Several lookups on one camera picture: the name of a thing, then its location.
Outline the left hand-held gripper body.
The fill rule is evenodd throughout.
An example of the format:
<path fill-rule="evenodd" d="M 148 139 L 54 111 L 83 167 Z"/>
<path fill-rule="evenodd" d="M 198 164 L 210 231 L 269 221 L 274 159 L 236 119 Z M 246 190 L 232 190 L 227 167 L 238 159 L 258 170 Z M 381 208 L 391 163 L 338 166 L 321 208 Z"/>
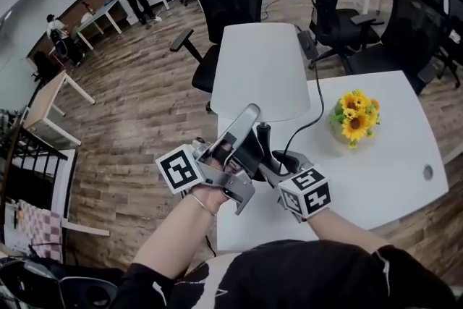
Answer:
<path fill-rule="evenodd" d="M 234 160 L 234 149 L 225 148 L 226 144 L 225 140 L 209 143 L 197 138 L 156 159 L 170 191 L 177 194 L 197 185 L 209 186 L 233 200 L 235 214 L 241 214 L 255 187 L 247 170 Z"/>

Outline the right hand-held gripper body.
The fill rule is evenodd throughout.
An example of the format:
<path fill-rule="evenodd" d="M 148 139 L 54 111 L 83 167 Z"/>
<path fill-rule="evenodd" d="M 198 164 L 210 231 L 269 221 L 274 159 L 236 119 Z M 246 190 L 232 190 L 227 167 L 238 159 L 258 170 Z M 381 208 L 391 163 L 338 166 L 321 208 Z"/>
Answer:
<path fill-rule="evenodd" d="M 310 218 L 331 203 L 328 177 L 318 164 L 280 182 L 278 189 L 285 209 L 301 219 Z"/>

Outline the white table lamp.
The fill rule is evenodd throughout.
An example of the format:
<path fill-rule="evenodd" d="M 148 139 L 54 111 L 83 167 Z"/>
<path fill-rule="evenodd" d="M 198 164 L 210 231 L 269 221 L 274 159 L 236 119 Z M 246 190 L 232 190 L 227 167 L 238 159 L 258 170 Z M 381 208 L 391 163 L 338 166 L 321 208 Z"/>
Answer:
<path fill-rule="evenodd" d="M 225 27 L 211 99 L 217 133 L 254 103 L 260 108 L 258 121 L 272 124 L 276 131 L 274 147 L 284 149 L 292 134 L 310 122 L 304 61 L 293 24 Z"/>

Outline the person's right forearm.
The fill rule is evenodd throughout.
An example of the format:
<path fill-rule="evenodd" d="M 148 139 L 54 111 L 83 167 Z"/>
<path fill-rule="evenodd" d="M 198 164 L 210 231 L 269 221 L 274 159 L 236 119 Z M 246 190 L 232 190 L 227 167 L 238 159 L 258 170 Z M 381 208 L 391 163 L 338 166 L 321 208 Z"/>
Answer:
<path fill-rule="evenodd" d="M 307 223 L 320 240 L 356 245 L 369 253 L 389 245 L 382 237 L 347 221 L 329 208 L 308 218 Z"/>

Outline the person's left forearm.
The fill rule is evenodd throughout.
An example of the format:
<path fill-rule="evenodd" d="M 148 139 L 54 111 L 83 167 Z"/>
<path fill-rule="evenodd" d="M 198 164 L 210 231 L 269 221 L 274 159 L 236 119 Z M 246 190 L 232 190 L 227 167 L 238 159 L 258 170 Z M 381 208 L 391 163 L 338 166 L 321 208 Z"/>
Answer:
<path fill-rule="evenodd" d="M 168 279 L 177 278 L 191 264 L 214 218 L 215 215 L 189 193 L 142 245 L 133 262 Z"/>

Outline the person's left hand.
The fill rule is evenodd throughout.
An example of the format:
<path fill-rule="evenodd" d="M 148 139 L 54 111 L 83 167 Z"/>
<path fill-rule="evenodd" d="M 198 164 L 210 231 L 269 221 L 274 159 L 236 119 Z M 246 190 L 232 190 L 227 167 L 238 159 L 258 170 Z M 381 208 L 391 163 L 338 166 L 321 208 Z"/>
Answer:
<path fill-rule="evenodd" d="M 192 188 L 190 193 L 213 215 L 216 215 L 220 207 L 229 200 L 220 187 L 196 185 Z"/>

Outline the yellow sunflower pot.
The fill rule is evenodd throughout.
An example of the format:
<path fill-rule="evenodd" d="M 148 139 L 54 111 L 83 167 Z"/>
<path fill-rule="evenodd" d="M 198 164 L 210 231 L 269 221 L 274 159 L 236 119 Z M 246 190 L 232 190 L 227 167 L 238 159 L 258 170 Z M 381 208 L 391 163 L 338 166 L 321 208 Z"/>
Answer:
<path fill-rule="evenodd" d="M 342 95 L 328 114 L 331 134 L 349 148 L 375 135 L 375 127 L 381 124 L 381 106 L 359 88 Z"/>

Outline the person's black white top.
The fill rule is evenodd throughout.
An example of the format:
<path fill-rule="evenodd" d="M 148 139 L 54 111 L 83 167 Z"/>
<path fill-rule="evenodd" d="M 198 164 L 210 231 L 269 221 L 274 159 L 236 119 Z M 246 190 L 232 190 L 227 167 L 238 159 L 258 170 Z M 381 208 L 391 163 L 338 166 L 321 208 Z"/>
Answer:
<path fill-rule="evenodd" d="M 110 309 L 459 309 L 447 284 L 409 253 L 282 240 L 168 279 L 137 263 Z"/>

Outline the white side table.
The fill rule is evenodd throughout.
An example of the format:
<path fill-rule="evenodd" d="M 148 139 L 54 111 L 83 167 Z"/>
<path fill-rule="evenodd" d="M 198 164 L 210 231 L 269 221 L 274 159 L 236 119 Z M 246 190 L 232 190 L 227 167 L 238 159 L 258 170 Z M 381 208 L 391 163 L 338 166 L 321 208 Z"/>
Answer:
<path fill-rule="evenodd" d="M 65 155 L 67 159 L 58 158 L 56 160 L 58 167 L 56 176 L 54 178 L 54 190 L 51 199 L 51 212 L 57 213 L 61 217 L 61 227 L 63 229 L 101 237 L 109 237 L 109 230 L 76 224 L 67 218 L 69 214 L 69 199 L 75 173 L 75 166 L 77 163 L 78 151 L 77 149 L 62 150 L 61 154 Z"/>

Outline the black metal rack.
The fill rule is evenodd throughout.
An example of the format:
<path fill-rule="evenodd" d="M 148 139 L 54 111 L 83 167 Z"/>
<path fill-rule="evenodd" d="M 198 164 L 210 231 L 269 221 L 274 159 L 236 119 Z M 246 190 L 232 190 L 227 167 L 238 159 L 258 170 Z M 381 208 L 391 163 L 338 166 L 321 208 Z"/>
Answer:
<path fill-rule="evenodd" d="M 9 201 L 51 207 L 59 166 L 68 157 L 20 125 L 0 134 L 0 242 Z"/>

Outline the black padded headset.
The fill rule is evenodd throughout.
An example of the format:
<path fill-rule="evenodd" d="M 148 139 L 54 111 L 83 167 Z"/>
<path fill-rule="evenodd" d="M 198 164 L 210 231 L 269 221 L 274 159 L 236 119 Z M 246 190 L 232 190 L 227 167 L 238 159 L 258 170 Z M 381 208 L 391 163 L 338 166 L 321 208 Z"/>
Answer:
<path fill-rule="evenodd" d="M 32 309 L 109 309 L 122 272 L 69 266 L 47 258 L 6 259 L 0 283 Z"/>

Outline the pink checkered cloth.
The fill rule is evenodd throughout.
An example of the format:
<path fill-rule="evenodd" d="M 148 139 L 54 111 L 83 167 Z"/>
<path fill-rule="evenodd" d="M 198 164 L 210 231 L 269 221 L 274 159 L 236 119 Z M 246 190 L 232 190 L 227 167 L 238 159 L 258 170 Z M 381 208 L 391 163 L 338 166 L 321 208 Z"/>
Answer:
<path fill-rule="evenodd" d="M 18 227 L 41 258 L 63 261 L 62 228 L 59 214 L 19 200 Z"/>

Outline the white frame long table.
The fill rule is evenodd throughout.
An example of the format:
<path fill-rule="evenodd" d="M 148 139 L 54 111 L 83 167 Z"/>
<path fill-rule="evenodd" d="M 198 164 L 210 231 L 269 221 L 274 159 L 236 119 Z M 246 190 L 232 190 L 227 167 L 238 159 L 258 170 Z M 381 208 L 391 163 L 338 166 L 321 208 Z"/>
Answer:
<path fill-rule="evenodd" d="M 110 23 L 111 25 L 113 26 L 113 28 L 118 32 L 118 34 L 122 34 L 122 30 L 121 28 L 117 25 L 116 21 L 114 20 L 114 18 L 110 15 L 109 11 L 116 5 L 119 3 L 119 0 L 111 0 L 109 2 L 107 2 L 103 7 L 101 7 L 100 9 L 98 9 L 97 11 L 95 11 L 94 14 L 91 14 L 90 16 L 87 16 L 85 18 L 85 21 L 81 23 L 81 25 L 75 30 L 75 33 L 77 34 L 77 36 L 79 37 L 79 39 L 91 50 L 93 51 L 94 48 L 93 46 L 90 44 L 90 42 L 88 41 L 88 39 L 82 34 L 82 31 L 91 26 L 91 25 L 94 25 L 96 27 L 96 29 L 98 30 L 98 32 L 103 35 L 104 34 L 104 31 L 103 29 L 99 26 L 99 24 L 97 23 L 97 21 L 101 18 L 101 17 L 105 17 Z"/>

